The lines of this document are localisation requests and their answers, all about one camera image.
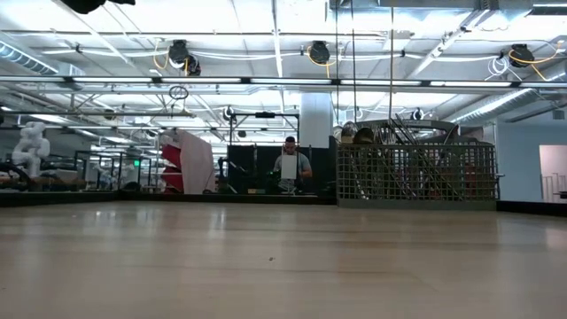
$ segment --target ceiling light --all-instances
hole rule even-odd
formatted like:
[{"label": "ceiling light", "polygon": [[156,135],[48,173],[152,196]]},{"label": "ceiling light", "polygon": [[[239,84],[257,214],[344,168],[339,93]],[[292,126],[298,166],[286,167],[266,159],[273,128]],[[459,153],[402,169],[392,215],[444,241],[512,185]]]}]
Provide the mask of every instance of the ceiling light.
[{"label": "ceiling light", "polygon": [[163,76],[163,74],[162,74],[160,71],[156,70],[156,69],[150,69],[149,71],[150,71],[151,73],[153,73],[153,74],[157,74],[157,75],[159,75],[159,76]]},{"label": "ceiling light", "polygon": [[96,134],[94,134],[94,133],[90,133],[89,131],[86,131],[86,130],[77,129],[76,131],[77,131],[77,133],[83,134],[84,136],[88,136],[88,137],[98,137],[98,135],[96,135]]},{"label": "ceiling light", "polygon": [[0,76],[0,82],[64,82],[59,76]]},{"label": "ceiling light", "polygon": [[431,86],[447,86],[447,87],[478,87],[478,88],[501,88],[509,87],[512,82],[443,82],[433,81]]},{"label": "ceiling light", "polygon": [[207,77],[167,77],[161,78],[164,83],[240,83],[240,78],[207,78]]},{"label": "ceiling light", "polygon": [[567,8],[567,4],[533,4],[533,6],[543,8]]},{"label": "ceiling light", "polygon": [[133,141],[127,138],[115,137],[115,136],[105,136],[105,139],[115,143],[123,143],[123,144],[134,143]]},{"label": "ceiling light", "polygon": [[94,83],[151,83],[153,80],[148,77],[74,77],[75,82],[94,82]]},{"label": "ceiling light", "polygon": [[277,78],[257,78],[251,79],[255,84],[330,84],[330,80],[319,79],[277,79]]},{"label": "ceiling light", "polygon": [[70,126],[68,128],[74,129],[111,129],[113,127],[98,127],[98,126]]},{"label": "ceiling light", "polygon": [[[388,80],[341,80],[341,84],[343,85],[390,85],[390,81]],[[409,85],[409,86],[417,86],[421,85],[421,81],[401,81],[401,80],[394,80],[392,81],[392,85]]]},{"label": "ceiling light", "polygon": [[39,120],[49,121],[52,123],[65,124],[69,122],[69,120],[66,120],[60,116],[55,116],[55,115],[32,114],[30,116]]},{"label": "ceiling light", "polygon": [[565,88],[565,82],[522,82],[520,88]]}]

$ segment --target railing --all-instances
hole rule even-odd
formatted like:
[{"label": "railing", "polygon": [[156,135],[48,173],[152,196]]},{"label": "railing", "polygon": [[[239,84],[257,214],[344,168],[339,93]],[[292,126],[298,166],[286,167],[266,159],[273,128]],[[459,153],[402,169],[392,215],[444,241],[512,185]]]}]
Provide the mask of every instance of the railing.
[{"label": "railing", "polygon": [[567,191],[565,175],[553,173],[551,176],[541,177],[541,196],[546,203],[567,203],[567,199],[561,199],[559,192]]}]

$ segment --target metal cage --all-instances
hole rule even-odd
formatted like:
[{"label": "metal cage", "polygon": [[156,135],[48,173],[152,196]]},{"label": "metal cage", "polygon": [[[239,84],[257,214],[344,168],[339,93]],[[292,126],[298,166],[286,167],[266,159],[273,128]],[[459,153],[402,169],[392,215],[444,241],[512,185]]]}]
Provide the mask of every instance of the metal cage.
[{"label": "metal cage", "polygon": [[337,146],[341,200],[495,202],[495,150],[490,144]]}]

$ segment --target wall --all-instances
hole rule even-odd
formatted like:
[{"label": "wall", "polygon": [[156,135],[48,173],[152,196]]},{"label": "wall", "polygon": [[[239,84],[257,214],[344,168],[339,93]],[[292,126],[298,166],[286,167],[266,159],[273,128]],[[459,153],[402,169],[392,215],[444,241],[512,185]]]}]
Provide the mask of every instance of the wall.
[{"label": "wall", "polygon": [[496,151],[501,174],[501,199],[541,202],[540,145],[567,145],[562,127],[499,121]]}]

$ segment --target black partition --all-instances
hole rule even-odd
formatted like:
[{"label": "black partition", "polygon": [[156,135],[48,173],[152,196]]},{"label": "black partition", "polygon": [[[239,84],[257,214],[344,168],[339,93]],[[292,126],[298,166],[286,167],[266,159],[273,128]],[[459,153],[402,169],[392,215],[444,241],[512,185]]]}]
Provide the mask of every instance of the black partition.
[{"label": "black partition", "polygon": [[[313,178],[307,181],[310,192],[320,193],[328,184],[335,181],[334,153],[331,149],[300,147],[298,152],[309,158],[313,170]],[[247,170],[243,174],[236,167],[229,166],[229,183],[238,193],[246,194],[248,188],[264,189],[268,184],[268,172],[274,169],[276,159],[282,154],[278,146],[229,146],[229,160]]]}]

